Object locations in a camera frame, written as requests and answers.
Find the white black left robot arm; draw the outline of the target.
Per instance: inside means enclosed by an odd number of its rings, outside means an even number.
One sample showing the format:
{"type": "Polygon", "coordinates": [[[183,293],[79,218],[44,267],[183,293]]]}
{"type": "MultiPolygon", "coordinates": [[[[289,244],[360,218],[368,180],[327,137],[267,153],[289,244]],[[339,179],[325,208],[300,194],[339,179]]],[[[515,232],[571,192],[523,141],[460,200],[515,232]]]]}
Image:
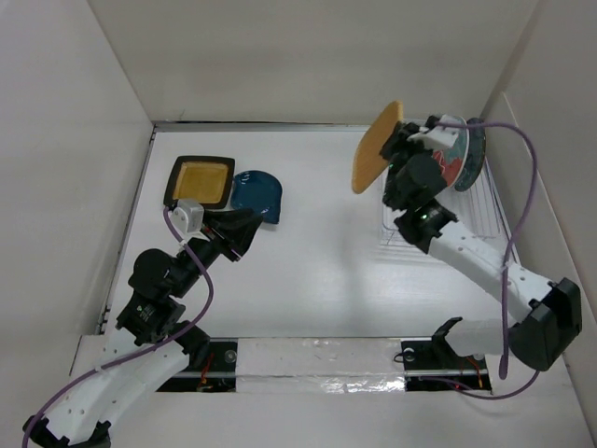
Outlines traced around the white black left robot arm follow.
{"type": "Polygon", "coordinates": [[[263,217],[251,209],[205,211],[189,200],[162,214],[178,252],[152,248],[137,257],[132,296],[102,354],[26,421],[22,446],[108,447],[126,411],[176,373],[207,361],[210,338],[198,326],[215,295],[207,270],[220,256],[240,260],[263,217]]]}

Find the red teal round plate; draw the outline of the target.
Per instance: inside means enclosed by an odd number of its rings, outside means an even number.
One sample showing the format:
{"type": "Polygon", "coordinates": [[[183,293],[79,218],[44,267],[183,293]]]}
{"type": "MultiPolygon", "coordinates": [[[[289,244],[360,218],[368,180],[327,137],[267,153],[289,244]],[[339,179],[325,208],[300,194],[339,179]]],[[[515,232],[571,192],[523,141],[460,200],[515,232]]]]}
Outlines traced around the red teal round plate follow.
{"type": "Polygon", "coordinates": [[[464,169],[465,159],[469,148],[469,130],[460,128],[441,128],[436,126],[434,131],[454,135],[451,147],[433,149],[433,157],[439,164],[443,178],[449,188],[453,187],[464,169]]]}

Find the teal round floral plate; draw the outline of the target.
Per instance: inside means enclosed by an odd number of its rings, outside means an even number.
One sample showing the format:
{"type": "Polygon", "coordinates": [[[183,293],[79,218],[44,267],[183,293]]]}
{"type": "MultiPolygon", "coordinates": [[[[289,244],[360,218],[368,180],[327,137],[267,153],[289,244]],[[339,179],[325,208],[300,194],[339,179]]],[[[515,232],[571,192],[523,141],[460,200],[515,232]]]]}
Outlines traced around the teal round floral plate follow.
{"type": "Polygon", "coordinates": [[[459,192],[469,190],[479,177],[485,162],[486,133],[483,128],[468,131],[468,152],[463,166],[453,188],[459,192]]]}

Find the woven bamboo square tray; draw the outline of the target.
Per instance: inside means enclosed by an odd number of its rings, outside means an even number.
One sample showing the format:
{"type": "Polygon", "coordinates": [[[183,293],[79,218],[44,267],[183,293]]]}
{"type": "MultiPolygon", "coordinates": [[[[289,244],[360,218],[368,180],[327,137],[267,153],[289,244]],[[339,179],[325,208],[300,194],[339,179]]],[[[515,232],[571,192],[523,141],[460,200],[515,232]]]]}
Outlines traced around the woven bamboo square tray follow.
{"type": "Polygon", "coordinates": [[[393,101],[373,121],[361,138],[354,154],[352,191],[361,194],[382,174],[389,162],[381,155],[382,147],[403,120],[403,104],[393,101]]]}

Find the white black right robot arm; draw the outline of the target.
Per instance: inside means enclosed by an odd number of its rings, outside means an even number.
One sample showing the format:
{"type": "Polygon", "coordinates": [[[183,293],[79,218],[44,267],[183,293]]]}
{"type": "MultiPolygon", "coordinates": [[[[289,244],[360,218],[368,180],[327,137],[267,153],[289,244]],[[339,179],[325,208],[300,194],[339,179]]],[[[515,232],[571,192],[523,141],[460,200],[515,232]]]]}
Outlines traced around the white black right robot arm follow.
{"type": "Polygon", "coordinates": [[[431,146],[453,142],[451,129],[437,117],[424,126],[396,122],[380,151],[389,163],[382,201],[400,212],[395,224],[402,238],[465,275],[502,307],[498,320],[449,319],[432,337],[432,359],[451,367],[463,357],[497,354],[547,371],[582,330],[580,289],[568,278],[555,282],[521,267],[439,203],[447,182],[431,146]]]}

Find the dark blue heart-shaped plate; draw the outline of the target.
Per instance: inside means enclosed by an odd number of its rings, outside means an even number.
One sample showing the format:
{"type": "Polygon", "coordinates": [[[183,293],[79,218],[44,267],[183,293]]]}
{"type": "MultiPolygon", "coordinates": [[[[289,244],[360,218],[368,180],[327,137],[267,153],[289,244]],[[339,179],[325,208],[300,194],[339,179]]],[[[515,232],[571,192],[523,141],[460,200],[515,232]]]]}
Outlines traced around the dark blue heart-shaped plate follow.
{"type": "Polygon", "coordinates": [[[280,222],[283,187],[273,175],[248,170],[236,174],[232,179],[232,193],[229,205],[233,209],[250,208],[263,216],[267,224],[280,222]]]}

